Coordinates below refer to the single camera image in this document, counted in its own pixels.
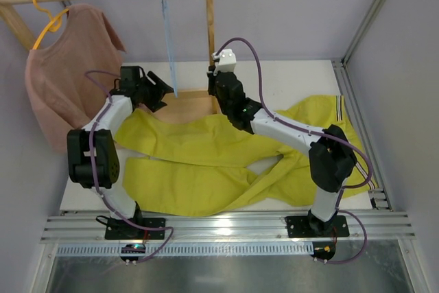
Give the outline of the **light blue wire hanger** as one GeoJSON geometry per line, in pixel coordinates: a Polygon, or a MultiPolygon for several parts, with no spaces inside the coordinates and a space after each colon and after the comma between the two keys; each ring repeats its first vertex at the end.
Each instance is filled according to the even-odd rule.
{"type": "Polygon", "coordinates": [[[167,58],[169,63],[170,78],[174,96],[178,97],[178,81],[176,76],[176,64],[174,60],[174,44],[171,37],[171,25],[169,19],[169,8],[167,0],[161,0],[161,11],[163,17],[163,25],[165,31],[165,45],[167,49],[167,58]]]}

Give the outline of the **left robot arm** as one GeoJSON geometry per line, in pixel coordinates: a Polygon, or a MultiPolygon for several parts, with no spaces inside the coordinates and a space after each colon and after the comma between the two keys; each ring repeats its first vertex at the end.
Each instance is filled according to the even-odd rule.
{"type": "Polygon", "coordinates": [[[106,101],[88,124],[67,134],[69,178],[93,190],[117,225],[153,231],[143,226],[138,203],[117,184],[121,164],[114,138],[137,107],[144,105],[154,113],[167,105],[163,98],[174,89],[140,66],[122,66],[119,74],[89,70],[84,76],[104,92],[106,101]]]}

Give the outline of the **yellow-green trousers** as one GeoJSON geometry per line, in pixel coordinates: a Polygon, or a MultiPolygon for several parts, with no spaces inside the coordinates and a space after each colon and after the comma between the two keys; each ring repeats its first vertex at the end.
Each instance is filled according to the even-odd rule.
{"type": "Polygon", "coordinates": [[[314,201],[316,185],[298,153],[221,114],[169,124],[138,109],[115,140],[137,154],[126,161],[123,186],[144,211],[203,217],[267,198],[293,207],[314,201]]]}

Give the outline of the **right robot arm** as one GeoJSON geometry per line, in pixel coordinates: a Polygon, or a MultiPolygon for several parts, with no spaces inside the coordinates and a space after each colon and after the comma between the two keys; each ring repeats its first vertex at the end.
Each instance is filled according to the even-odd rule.
{"type": "Polygon", "coordinates": [[[278,113],[270,115],[260,102],[246,96],[233,72],[211,65],[207,71],[208,92],[217,99],[222,114],[238,130],[273,139],[307,162],[316,193],[307,214],[309,230],[317,237],[333,232],[341,190],[357,164],[354,151],[346,145],[344,131],[307,126],[278,113]]]}

